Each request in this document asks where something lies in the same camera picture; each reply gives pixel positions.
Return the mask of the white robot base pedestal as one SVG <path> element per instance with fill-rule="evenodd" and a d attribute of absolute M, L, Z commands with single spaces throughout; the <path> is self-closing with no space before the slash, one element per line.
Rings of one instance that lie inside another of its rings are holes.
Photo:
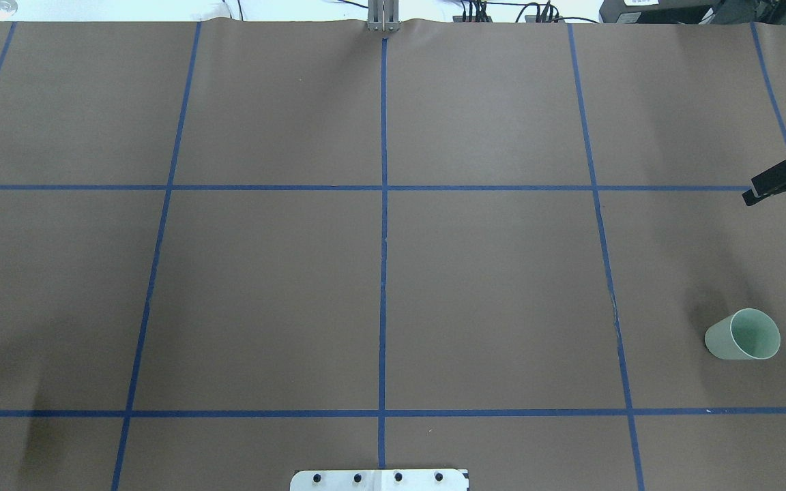
<path fill-rule="evenodd" d="M 294 473 L 290 490 L 469 490 L 467 470 L 406 468 L 305 470 Z"/>

